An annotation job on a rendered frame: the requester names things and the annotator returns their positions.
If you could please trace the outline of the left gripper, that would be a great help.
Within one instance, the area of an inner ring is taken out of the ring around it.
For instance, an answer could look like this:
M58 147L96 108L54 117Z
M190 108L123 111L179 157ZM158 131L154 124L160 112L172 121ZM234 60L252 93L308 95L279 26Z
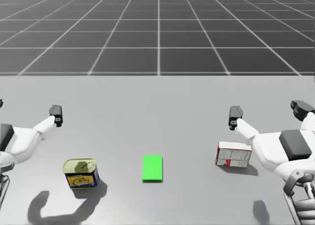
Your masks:
M49 117L32 129L13 127L11 124L0 124L0 165L19 164L28 161L41 140L46 140L54 128L63 124L61 105L53 104Z

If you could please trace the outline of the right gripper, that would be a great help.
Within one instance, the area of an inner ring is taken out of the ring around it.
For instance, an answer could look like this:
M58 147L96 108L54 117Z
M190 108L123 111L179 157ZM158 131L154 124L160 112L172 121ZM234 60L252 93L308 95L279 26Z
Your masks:
M228 126L252 145L262 167L283 180L297 169L315 172L315 108L302 100L292 100L293 115L301 121L300 130L263 133L243 120L241 106L229 109Z

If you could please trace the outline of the red and white carton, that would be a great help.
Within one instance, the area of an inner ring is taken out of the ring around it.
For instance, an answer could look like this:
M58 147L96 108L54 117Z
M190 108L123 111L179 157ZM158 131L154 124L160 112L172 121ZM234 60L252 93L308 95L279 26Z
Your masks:
M247 168L251 155L252 148L247 144L219 141L215 164L217 166Z

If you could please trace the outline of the green and blue rectangular can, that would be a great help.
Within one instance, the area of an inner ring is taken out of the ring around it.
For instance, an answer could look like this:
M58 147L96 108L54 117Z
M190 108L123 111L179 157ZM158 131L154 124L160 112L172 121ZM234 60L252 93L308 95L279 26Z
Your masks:
M63 164L63 173L71 189L98 185L99 173L95 159L69 159Z

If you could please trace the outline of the green pad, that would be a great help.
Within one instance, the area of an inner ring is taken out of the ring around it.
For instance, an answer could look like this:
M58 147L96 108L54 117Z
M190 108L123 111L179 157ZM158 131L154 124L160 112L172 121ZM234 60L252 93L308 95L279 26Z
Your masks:
M144 155L142 164L143 181L163 180L163 159L162 155Z

